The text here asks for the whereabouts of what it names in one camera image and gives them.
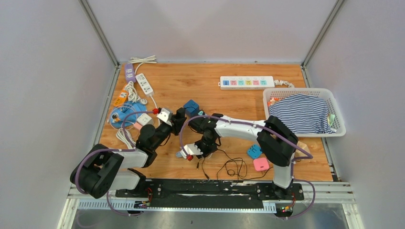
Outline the dark blue cube adapter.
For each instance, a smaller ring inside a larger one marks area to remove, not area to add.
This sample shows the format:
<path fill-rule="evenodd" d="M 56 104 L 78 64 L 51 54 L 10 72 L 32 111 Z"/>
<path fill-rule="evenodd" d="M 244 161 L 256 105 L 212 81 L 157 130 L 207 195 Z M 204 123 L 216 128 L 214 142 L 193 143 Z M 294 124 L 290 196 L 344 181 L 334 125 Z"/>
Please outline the dark blue cube adapter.
<path fill-rule="evenodd" d="M 186 102 L 183 105 L 183 108 L 185 109 L 185 113 L 188 117 L 197 116 L 200 111 L 199 105 L 194 100 L 189 100 Z"/>

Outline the black charger with cable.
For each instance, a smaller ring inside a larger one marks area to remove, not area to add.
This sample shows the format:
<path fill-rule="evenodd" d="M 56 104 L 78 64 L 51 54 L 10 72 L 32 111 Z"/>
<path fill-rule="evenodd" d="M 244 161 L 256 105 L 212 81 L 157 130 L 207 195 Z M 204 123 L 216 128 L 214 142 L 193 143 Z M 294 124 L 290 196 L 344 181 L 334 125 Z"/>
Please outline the black charger with cable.
<path fill-rule="evenodd" d="M 271 180 L 274 170 L 273 165 L 266 161 L 266 166 L 257 171 L 251 157 L 233 151 L 229 153 L 222 149 L 217 149 L 207 157 L 199 158 L 196 169 L 202 171 L 208 180 Z"/>

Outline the white cube adapter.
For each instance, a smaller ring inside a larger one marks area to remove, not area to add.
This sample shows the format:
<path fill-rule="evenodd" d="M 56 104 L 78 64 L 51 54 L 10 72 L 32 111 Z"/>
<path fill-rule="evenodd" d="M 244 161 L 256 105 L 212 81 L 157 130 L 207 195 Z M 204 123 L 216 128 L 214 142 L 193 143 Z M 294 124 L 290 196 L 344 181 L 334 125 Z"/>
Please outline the white cube adapter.
<path fill-rule="evenodd" d="M 139 117 L 137 117 L 136 122 L 138 124 L 140 124 L 141 126 L 154 125 L 154 121 L 153 121 L 152 117 L 147 113 L 143 113 Z"/>

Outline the white power strip blue USB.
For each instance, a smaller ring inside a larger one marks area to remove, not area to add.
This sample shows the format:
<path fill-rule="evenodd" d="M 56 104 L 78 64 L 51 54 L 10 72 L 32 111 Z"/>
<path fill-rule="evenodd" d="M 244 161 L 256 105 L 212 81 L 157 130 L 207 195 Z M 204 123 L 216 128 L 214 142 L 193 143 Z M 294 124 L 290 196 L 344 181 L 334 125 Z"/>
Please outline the white power strip blue USB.
<path fill-rule="evenodd" d="M 276 80 L 273 76 L 221 76 L 218 82 L 221 90 L 264 90 L 276 86 L 294 88 L 294 84 L 285 80 Z"/>

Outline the wooden cube adapter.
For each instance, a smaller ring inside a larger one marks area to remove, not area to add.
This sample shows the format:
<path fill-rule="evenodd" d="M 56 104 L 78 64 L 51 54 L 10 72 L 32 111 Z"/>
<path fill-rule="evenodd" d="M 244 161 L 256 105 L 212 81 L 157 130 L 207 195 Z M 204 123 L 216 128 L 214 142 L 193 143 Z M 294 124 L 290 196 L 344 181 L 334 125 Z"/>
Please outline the wooden cube adapter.
<path fill-rule="evenodd" d="M 303 143 L 301 141 L 298 141 L 297 146 L 300 147 L 301 149 L 305 150 L 307 153 L 310 153 L 309 147 L 305 143 Z M 297 157 L 306 157 L 306 156 L 307 155 L 304 152 L 296 149 L 295 158 L 297 158 Z"/>

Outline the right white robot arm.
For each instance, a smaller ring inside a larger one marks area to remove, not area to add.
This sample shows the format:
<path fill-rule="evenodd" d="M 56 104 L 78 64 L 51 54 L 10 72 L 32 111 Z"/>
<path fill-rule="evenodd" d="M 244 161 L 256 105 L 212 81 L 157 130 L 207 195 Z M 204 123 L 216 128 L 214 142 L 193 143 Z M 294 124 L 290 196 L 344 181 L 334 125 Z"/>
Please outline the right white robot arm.
<path fill-rule="evenodd" d="M 187 122 L 202 134 L 201 140 L 181 143 L 180 155 L 191 160 L 194 156 L 206 156 L 217 150 L 217 139 L 234 137 L 248 140 L 260 146 L 267 160 L 273 164 L 273 194 L 285 199 L 292 192 L 292 159 L 298 147 L 297 136 L 277 117 L 250 121 L 228 117 L 223 114 L 198 115 Z"/>

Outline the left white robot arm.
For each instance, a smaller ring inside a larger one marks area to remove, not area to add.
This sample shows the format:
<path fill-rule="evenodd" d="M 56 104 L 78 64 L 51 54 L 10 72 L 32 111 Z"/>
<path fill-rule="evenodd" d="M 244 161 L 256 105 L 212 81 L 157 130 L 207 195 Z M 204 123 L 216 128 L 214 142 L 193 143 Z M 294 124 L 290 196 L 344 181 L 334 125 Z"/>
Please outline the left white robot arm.
<path fill-rule="evenodd" d="M 185 108 L 172 113 L 165 108 L 151 111 L 161 121 L 158 127 L 145 125 L 131 149 L 113 149 L 96 144 L 70 174 L 70 182 L 81 194 L 95 199 L 112 190 L 127 189 L 133 196 L 146 192 L 146 177 L 137 168 L 149 167 L 157 157 L 156 150 L 171 135 L 179 135 L 186 121 Z"/>

